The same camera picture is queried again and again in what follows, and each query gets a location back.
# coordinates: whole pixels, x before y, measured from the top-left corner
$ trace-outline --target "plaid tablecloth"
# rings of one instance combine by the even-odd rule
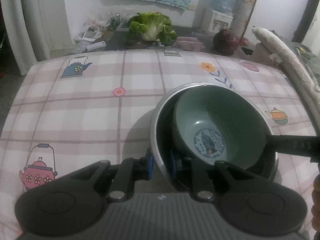
[[[54,149],[56,178],[102,159],[116,164],[144,156],[153,109],[171,89],[191,82],[222,84],[248,98],[267,116],[276,135],[316,135],[287,77],[264,65],[163,50],[95,52],[44,61],[26,76],[0,139],[0,239],[15,239],[19,233],[14,204],[25,190],[19,171],[39,157],[54,167],[51,149],[31,153],[34,146],[48,143]],[[275,111],[287,119],[277,119]],[[310,234],[311,185],[317,173],[308,158],[279,156],[276,181],[307,201],[303,228]]]

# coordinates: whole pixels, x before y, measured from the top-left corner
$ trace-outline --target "metal basin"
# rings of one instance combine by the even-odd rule
[[[151,151],[156,161],[157,166],[159,167],[161,173],[164,177],[171,183],[171,185],[178,191],[184,190],[185,187],[175,179],[170,174],[171,166],[171,157],[170,151],[173,145],[172,139],[172,120],[173,112],[176,102],[179,97],[188,89],[203,86],[203,85],[212,85],[211,83],[191,83],[182,85],[171,90],[167,93],[161,101],[156,106],[150,122],[150,146]],[[265,119],[261,111],[252,104],[253,107],[261,114],[262,118]],[[273,134],[271,128],[266,123],[266,129],[270,131],[270,134]],[[261,175],[267,179],[273,180],[276,175],[276,170],[278,168],[278,155],[276,152],[264,152],[258,162],[248,168],[247,170]]]

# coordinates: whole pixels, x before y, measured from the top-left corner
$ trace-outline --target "teapot handle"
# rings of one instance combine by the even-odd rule
[[[54,149],[49,145],[49,143],[39,143],[38,145],[34,146],[32,148],[32,150],[30,151],[30,154],[27,158],[27,162],[26,162],[26,167],[28,166],[28,162],[29,162],[29,158],[31,156],[31,153],[33,151],[34,148],[36,147],[39,147],[39,148],[51,148],[52,149],[52,152],[53,152],[53,168],[54,168],[54,173],[57,173],[56,172],[56,160],[55,160],[55,157],[54,157]]]

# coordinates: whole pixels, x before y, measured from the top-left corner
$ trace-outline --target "pink teapot illustration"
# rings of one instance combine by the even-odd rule
[[[31,165],[28,165],[31,153],[36,147],[52,149],[54,170],[50,167],[47,167],[47,165],[42,161],[42,157],[39,157],[38,161],[32,163]],[[37,146],[33,147],[27,158],[26,166],[23,168],[23,170],[24,173],[20,171],[19,175],[23,185],[25,185],[26,187],[26,190],[54,180],[58,173],[56,172],[56,162],[54,158],[53,148],[48,143],[39,143]]]

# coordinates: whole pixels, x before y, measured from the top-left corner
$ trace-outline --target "teapot spout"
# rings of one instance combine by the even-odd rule
[[[272,114],[268,111],[265,111],[265,113],[267,113],[268,115],[270,115],[270,117],[272,118]]]
[[[21,179],[21,181],[22,181],[22,183],[23,183],[23,185],[24,185],[24,179],[23,179],[23,173],[22,173],[22,171],[19,171],[19,176],[20,176],[20,179]]]

